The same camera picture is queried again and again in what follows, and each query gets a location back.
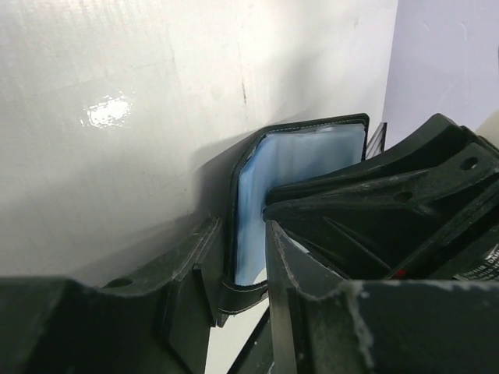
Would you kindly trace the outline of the black card holder wallet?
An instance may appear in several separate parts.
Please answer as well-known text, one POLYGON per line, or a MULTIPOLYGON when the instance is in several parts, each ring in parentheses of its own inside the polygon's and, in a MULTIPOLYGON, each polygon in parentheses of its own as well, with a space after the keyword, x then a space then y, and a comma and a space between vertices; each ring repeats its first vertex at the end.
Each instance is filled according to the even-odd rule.
POLYGON ((239 143, 228 179, 224 276, 217 326, 262 302, 267 282, 263 211, 275 187, 359 163, 366 153, 365 113, 269 125, 239 143))

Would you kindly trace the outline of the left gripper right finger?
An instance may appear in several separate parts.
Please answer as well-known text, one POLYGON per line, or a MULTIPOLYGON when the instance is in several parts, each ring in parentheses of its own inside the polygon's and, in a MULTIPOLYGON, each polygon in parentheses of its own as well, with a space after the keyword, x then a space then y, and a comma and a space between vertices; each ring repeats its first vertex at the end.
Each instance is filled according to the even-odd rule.
POLYGON ((349 373, 350 282, 266 224, 271 336, 277 373, 349 373))

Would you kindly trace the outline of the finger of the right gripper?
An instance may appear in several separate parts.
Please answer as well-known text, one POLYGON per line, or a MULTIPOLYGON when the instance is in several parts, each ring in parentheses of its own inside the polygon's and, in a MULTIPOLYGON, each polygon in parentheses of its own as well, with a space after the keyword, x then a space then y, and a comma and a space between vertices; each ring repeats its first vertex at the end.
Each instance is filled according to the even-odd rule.
POLYGON ((275 203, 264 214, 330 268, 351 279, 391 278, 391 200, 402 174, 275 203))
POLYGON ((267 204, 301 199, 343 186, 435 167, 468 143, 468 129, 442 114, 430 117, 392 148, 347 168, 278 186, 267 194, 267 204))

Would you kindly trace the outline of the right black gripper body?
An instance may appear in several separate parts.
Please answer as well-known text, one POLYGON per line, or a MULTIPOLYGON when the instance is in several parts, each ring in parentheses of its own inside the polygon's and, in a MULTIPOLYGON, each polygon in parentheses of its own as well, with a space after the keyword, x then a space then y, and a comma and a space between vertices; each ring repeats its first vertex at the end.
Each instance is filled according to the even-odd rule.
POLYGON ((498 279, 498 151, 456 124, 424 124, 391 200, 393 279, 498 279))

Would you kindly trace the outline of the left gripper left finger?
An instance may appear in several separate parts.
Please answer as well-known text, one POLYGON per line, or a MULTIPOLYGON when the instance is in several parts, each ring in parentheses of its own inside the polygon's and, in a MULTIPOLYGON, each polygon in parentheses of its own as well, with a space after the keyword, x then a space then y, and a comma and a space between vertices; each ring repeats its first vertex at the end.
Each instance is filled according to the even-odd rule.
POLYGON ((151 333, 182 373, 203 373, 215 326, 223 268, 223 222, 209 218, 179 244, 108 282, 112 290, 155 307, 151 333))

